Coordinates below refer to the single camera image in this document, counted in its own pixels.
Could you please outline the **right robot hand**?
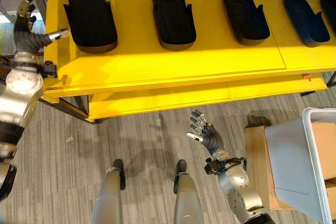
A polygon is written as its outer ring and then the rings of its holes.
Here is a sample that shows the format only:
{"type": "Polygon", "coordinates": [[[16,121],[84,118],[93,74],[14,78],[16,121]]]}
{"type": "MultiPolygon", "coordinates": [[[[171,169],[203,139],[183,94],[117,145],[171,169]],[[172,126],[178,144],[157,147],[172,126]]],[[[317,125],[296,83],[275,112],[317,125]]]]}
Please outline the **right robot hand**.
{"type": "Polygon", "coordinates": [[[185,135],[189,140],[201,143],[206,147],[210,155],[224,149],[224,141],[217,132],[212,123],[210,123],[205,114],[199,110],[191,112],[192,124],[190,127],[195,133],[187,132],[185,135]]]}

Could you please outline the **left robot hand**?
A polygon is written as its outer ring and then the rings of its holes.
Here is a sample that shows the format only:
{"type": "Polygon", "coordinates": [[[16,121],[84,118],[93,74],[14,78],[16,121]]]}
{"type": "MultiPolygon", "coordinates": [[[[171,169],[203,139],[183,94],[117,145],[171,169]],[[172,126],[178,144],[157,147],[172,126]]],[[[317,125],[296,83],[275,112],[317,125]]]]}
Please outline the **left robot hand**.
{"type": "Polygon", "coordinates": [[[48,34],[33,33],[31,30],[36,17],[31,16],[31,13],[34,9],[33,0],[22,0],[17,9],[14,25],[14,43],[17,53],[27,52],[36,54],[41,48],[50,45],[56,40],[67,38],[70,35],[69,29],[61,29],[48,34]]]}

